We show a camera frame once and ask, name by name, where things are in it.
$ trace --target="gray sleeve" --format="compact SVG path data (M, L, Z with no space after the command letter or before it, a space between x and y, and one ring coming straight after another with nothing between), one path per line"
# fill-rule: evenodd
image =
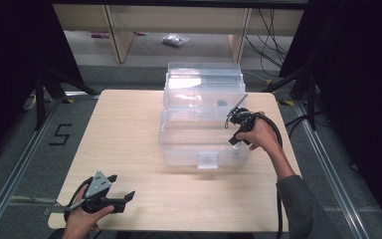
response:
M337 228L298 175L277 184L286 210L289 238L341 238Z

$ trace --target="person's right hand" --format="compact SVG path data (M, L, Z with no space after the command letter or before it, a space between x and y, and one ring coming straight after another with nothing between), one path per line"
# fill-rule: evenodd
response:
M256 118L254 128L248 132L239 132L236 135L238 140L246 139L251 143L250 150L262 147L267 153L279 150L278 138L272 127L263 119Z

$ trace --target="handheld controller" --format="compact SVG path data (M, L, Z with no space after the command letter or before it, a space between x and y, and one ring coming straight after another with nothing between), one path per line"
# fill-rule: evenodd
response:
M134 197L135 191L126 194L123 198L107 198L107 193L109 192L112 183L116 181L116 178L116 175L105 177L101 171L98 171L95 174L95 177L90 177L79 186L67 206L61 205L58 201L56 201L56 206L64 210L65 220L68 219L70 213L77 207L81 207L87 213L95 213L104 207L112 205L114 209L111 213L122 213L125 210L126 203ZM74 203L74 199L80 189L86 184L89 186L86 189L83 198L79 202Z
M135 191L126 194L123 198L109 199L106 197L111 184L116 181L116 175L106 178L100 171L95 174L92 183L83 195L84 202L82 209L88 213L95 213L102 208L112 205L114 207L111 213L122 213L128 201L132 200Z
M240 128L234 133L234 135L229 139L229 143L231 145L235 145L238 142L240 142L239 139L237 139L237 134L240 132L247 132L251 131L254 128L254 125L256 123L256 118L260 118L262 120L265 120L274 130L279 144L282 146L282 137L279 132L278 127L275 125L275 123L266 117L265 115L261 113L252 113L246 108L238 108L238 106L241 104L241 102L247 97L248 94L246 94L238 103L237 105L231 109L231 111L228 113L226 122L225 122L225 127L228 127L228 121L233 123L233 124L239 124ZM251 143L247 140L244 139L244 143L246 145L250 145Z

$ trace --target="white container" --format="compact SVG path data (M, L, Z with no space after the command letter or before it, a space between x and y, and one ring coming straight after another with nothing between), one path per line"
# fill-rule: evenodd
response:
M164 90L159 146L168 165L218 168L248 161L243 142L229 144L239 127L225 128L228 112L245 95L238 64L169 64Z
M225 120L244 95L238 64L171 63L163 104L172 120Z

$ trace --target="plastic storage container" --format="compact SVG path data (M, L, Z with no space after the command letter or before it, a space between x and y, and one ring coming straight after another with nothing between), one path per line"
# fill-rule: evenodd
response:
M239 129L228 112L245 95L238 64L171 63L166 74L159 146L169 165L244 165L250 152L229 139Z

